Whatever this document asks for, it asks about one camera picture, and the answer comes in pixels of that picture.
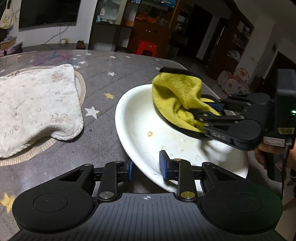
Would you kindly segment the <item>person's right hand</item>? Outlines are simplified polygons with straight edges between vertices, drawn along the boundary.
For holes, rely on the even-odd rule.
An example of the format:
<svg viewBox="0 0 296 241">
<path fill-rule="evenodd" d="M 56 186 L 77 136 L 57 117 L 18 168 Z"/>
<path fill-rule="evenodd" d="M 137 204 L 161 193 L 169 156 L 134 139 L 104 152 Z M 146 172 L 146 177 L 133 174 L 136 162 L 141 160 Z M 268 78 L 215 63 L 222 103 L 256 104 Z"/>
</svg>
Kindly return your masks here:
<svg viewBox="0 0 296 241">
<path fill-rule="evenodd" d="M 256 149 L 254 149 L 255 157 L 257 161 L 261 165 L 265 165 L 265 157 L 263 156 L 263 152 L 266 153 L 273 153 L 273 154 L 284 154 L 285 149 L 282 147 L 275 147 L 271 145 L 266 145 L 261 143 Z M 295 170 L 295 163 L 296 163 L 296 152 L 295 152 L 295 145 L 294 148 L 290 150 L 288 159 L 287 159 L 287 168 Z"/>
</svg>

